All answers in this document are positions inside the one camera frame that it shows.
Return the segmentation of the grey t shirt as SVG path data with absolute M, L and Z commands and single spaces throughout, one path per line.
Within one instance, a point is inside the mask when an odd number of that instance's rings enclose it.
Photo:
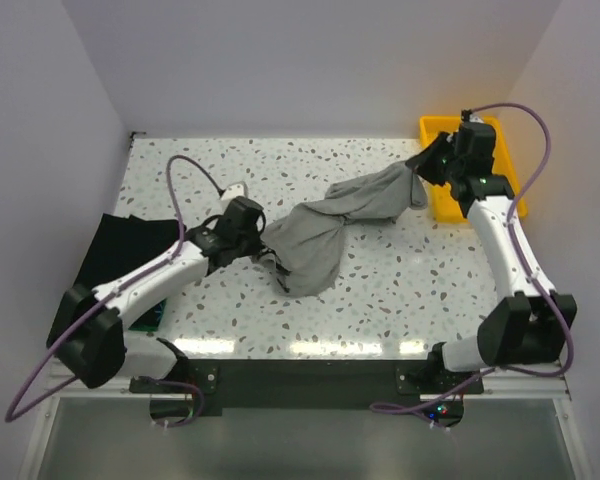
M 291 272 L 292 298 L 315 296 L 335 284 L 351 224 L 391 222 L 407 210 L 428 206 L 419 177 L 405 161 L 329 187 L 321 200 L 294 206 L 285 217 L 268 225 L 261 240 L 272 248 L 277 261 L 256 263 L 275 278 L 275 266 Z

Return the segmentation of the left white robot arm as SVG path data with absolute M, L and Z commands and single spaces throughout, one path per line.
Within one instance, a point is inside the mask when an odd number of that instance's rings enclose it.
M 48 338 L 49 351 L 90 389 L 116 376 L 151 377 L 165 392 L 187 380 L 186 356 L 171 342 L 131 331 L 131 325 L 186 285 L 243 257 L 262 255 L 266 217 L 243 196 L 189 230 L 164 253 L 92 290 L 67 290 Z

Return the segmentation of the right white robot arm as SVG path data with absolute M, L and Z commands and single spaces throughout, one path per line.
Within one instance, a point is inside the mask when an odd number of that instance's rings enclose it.
M 469 338 L 438 344 L 425 369 L 428 386 L 449 392 L 461 372 L 557 361 L 573 345 L 570 327 L 577 304 L 560 294 L 537 262 L 522 229 L 509 180 L 493 173 L 496 131 L 464 120 L 441 132 L 408 166 L 432 185 L 448 185 L 477 233 L 491 268 L 498 303 Z

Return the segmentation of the yellow plastic bin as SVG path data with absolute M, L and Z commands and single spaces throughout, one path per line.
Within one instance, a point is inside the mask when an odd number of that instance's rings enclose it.
M 504 136 L 500 122 L 493 116 L 480 114 L 478 118 L 484 123 L 491 125 L 496 132 L 493 172 L 495 174 L 504 175 L 509 180 L 514 193 L 518 194 L 521 185 L 518 180 L 514 163 L 511 160 L 506 137 Z M 452 133 L 458 129 L 460 123 L 460 116 L 421 116 L 419 119 L 420 145 L 423 148 L 428 147 L 440 132 Z M 466 219 L 462 216 L 458 203 L 451 197 L 449 185 L 431 185 L 428 189 L 430 203 L 429 210 L 437 223 L 466 223 Z

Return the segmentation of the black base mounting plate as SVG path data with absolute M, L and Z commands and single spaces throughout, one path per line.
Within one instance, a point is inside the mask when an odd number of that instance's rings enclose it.
M 424 360 L 209 360 L 181 361 L 170 381 L 186 387 L 130 381 L 133 394 L 152 396 L 158 418 L 184 415 L 189 406 L 204 416 L 226 409 L 362 410 L 375 402 L 412 406 L 426 395 L 437 397 L 468 380 L 469 373 L 428 367 Z

